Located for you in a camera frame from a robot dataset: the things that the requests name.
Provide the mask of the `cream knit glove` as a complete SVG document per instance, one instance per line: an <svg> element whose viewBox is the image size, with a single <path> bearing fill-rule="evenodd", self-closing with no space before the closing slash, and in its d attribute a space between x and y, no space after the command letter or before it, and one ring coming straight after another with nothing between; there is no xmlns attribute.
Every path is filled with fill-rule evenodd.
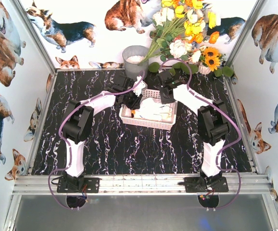
<svg viewBox="0 0 278 231"><path fill-rule="evenodd" d="M165 104L159 108L159 114L161 116L161 120L171 120L174 115L173 107L171 104Z"/></svg>

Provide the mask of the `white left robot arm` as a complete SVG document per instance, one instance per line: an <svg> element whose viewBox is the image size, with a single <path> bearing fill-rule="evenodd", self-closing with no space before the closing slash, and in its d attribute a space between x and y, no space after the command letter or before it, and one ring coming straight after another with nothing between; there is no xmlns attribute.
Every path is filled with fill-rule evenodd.
<svg viewBox="0 0 278 231"><path fill-rule="evenodd" d="M118 76L111 87L105 88L98 95L83 101L69 102L58 131L67 147L67 164L63 169L66 176L79 178L84 172L83 147L97 113L122 104L131 110L140 108L145 75L145 71L140 71L137 81Z"/></svg>

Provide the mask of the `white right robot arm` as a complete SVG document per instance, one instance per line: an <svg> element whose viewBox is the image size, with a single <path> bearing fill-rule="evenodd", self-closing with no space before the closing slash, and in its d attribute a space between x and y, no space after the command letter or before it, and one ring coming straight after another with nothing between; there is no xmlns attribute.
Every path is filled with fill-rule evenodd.
<svg viewBox="0 0 278 231"><path fill-rule="evenodd" d="M207 177L220 173L220 160L217 153L223 148L226 136L230 131L228 119L218 110L227 114L222 100L212 101L192 90L184 80L173 79L166 70L156 75L159 85L161 103L180 102L197 116L198 134L203 141L203 163L201 171Z"/></svg>

